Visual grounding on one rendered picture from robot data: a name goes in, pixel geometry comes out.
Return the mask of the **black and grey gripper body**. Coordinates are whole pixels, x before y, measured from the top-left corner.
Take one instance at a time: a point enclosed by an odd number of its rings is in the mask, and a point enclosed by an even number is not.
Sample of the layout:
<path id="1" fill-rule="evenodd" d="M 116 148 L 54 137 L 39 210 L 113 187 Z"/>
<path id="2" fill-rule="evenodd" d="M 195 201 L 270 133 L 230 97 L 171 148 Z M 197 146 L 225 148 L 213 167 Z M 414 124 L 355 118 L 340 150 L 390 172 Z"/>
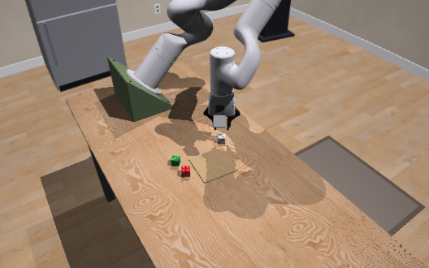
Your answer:
<path id="1" fill-rule="evenodd" d="M 224 105 L 224 114 L 225 116 L 233 116 L 235 114 L 235 93 L 232 90 L 232 93 L 227 96 L 217 96 L 214 95 L 211 91 L 209 94 L 209 115 L 214 116 L 216 105 Z"/>

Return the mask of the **beige flat mat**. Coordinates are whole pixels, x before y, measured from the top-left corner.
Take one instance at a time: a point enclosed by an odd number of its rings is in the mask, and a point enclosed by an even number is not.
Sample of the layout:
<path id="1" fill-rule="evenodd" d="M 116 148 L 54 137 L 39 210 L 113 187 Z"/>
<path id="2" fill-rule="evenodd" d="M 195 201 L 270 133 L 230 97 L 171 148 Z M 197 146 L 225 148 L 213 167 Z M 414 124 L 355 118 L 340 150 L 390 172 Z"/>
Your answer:
<path id="1" fill-rule="evenodd" d="M 204 183 L 238 171 L 221 148 L 189 158 Z"/>

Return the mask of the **grey die with black pips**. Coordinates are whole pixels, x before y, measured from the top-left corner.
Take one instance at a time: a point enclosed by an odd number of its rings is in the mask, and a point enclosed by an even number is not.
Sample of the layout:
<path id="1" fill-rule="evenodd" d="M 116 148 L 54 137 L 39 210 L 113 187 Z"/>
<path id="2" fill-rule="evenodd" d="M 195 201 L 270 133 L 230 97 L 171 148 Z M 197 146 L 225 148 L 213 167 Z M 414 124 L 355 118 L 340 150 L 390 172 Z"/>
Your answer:
<path id="1" fill-rule="evenodd" d="M 218 143 L 225 144 L 225 134 L 223 133 L 218 134 Z"/>

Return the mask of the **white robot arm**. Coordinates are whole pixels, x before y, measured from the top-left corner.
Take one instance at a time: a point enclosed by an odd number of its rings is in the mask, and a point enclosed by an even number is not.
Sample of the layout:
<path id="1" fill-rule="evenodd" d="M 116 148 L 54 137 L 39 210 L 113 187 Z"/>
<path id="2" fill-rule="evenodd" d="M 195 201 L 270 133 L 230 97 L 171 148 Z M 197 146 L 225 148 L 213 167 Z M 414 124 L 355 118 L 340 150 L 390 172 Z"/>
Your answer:
<path id="1" fill-rule="evenodd" d="M 136 73 L 126 73 L 141 87 L 152 89 L 167 74 L 182 51 L 190 45 L 206 40 L 212 33 L 212 20 L 203 11 L 217 11 L 236 0 L 172 0 L 167 8 L 169 19 L 184 30 L 181 34 L 165 32 L 146 55 Z M 260 63 L 258 36 L 282 0 L 251 0 L 234 27 L 234 36 L 244 45 L 245 55 L 240 66 L 235 63 L 235 52 L 228 47 L 210 51 L 210 91 L 227 96 L 233 89 L 244 89 L 253 78 Z M 149 89 L 151 88 L 151 89 Z M 225 128 L 224 105 L 216 105 L 214 128 Z"/>

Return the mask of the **red die with white pips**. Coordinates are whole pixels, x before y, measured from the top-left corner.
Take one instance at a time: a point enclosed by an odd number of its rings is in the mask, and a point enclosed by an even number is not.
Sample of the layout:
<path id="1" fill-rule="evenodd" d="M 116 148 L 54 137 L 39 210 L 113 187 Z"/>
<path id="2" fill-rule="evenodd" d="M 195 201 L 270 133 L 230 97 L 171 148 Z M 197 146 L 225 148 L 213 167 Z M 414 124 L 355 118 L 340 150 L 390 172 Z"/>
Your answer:
<path id="1" fill-rule="evenodd" d="M 189 177 L 190 176 L 190 167 L 189 166 L 182 166 L 182 177 Z"/>

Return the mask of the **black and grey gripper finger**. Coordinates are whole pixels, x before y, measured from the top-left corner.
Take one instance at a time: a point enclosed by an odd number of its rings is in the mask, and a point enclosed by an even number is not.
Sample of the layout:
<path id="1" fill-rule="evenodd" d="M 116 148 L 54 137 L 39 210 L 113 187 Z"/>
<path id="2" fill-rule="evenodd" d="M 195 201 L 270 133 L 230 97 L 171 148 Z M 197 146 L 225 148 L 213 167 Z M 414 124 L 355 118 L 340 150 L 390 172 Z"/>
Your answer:
<path id="1" fill-rule="evenodd" d="M 240 113 L 240 111 L 236 108 L 235 109 L 235 114 L 233 115 L 233 116 L 228 116 L 227 117 L 227 130 L 229 131 L 229 128 L 231 127 L 231 121 L 235 118 L 235 117 L 237 117 L 237 116 L 239 116 L 239 115 L 241 115 L 241 113 Z"/>
<path id="2" fill-rule="evenodd" d="M 213 127 L 214 127 L 214 116 L 211 116 L 211 115 L 209 115 L 209 113 L 208 113 L 209 111 L 208 111 L 208 107 L 205 109 L 205 111 L 203 112 L 203 114 L 206 116 L 206 117 L 208 117 L 209 119 L 211 119 L 212 120 L 212 122 L 213 122 Z"/>

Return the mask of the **green die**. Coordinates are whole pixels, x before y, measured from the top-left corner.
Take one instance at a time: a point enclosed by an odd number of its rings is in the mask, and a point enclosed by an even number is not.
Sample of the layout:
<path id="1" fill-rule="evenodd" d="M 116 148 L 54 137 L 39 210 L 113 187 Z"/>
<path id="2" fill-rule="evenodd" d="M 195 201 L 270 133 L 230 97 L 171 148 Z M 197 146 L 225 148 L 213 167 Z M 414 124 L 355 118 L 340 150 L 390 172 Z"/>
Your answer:
<path id="1" fill-rule="evenodd" d="M 171 165 L 172 166 L 179 166 L 180 165 L 180 156 L 172 155 L 172 157 L 171 157 Z"/>

